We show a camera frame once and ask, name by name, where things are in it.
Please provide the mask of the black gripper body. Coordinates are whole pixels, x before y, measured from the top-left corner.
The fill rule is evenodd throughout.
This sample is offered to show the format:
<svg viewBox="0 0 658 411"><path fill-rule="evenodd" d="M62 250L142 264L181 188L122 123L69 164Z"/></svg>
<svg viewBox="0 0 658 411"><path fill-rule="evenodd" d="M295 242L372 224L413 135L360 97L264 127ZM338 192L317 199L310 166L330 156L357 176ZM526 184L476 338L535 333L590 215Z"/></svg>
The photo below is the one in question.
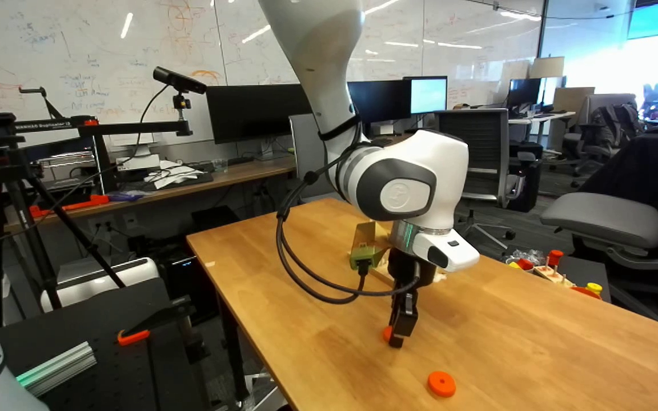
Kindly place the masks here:
<svg viewBox="0 0 658 411"><path fill-rule="evenodd" d="M392 248L388 256L388 273L396 281L392 312L412 316L416 311L418 290L430 286L436 266L422 257Z"/></svg>

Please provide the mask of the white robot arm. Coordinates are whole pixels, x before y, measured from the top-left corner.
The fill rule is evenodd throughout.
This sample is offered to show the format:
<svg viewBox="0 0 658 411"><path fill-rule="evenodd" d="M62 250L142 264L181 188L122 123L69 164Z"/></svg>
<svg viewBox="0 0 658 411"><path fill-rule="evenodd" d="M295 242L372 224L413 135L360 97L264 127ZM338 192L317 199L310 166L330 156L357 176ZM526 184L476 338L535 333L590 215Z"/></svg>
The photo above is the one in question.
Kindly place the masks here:
<svg viewBox="0 0 658 411"><path fill-rule="evenodd" d="M418 290L434 270L466 270L480 254L454 230L469 172L456 137L416 131L398 143L372 143L348 86L350 56L363 32L360 0L259 0L291 62L324 143L333 190L360 215L390 221L392 308L388 345L413 330Z"/></svg>

